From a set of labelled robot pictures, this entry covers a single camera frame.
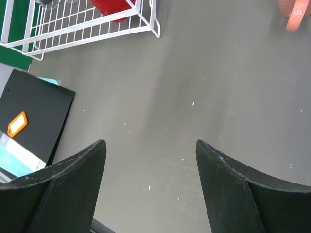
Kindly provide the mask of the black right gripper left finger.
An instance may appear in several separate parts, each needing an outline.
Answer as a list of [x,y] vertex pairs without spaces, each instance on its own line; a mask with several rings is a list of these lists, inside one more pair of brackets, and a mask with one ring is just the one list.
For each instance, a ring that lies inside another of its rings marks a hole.
[[0,185],[2,233],[88,233],[104,172],[106,142]]

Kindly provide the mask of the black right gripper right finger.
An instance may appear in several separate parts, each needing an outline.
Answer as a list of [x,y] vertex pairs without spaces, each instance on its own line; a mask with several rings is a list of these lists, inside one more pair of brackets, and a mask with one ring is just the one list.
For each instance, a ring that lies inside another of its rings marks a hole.
[[311,188],[249,167],[203,140],[196,161],[213,233],[309,233]]

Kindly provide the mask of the red ceramic mug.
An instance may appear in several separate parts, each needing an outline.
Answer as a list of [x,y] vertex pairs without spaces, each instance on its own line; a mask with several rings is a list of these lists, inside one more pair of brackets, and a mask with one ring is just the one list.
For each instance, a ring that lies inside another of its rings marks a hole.
[[126,0],[90,0],[94,7],[104,16],[131,9]]

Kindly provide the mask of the pink ceramic mug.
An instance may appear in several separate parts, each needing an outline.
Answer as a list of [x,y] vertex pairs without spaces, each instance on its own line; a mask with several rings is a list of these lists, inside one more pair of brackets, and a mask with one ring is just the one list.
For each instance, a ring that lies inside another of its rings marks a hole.
[[296,32],[303,18],[311,15],[310,0],[278,0],[280,13],[283,17],[288,18],[286,30]]

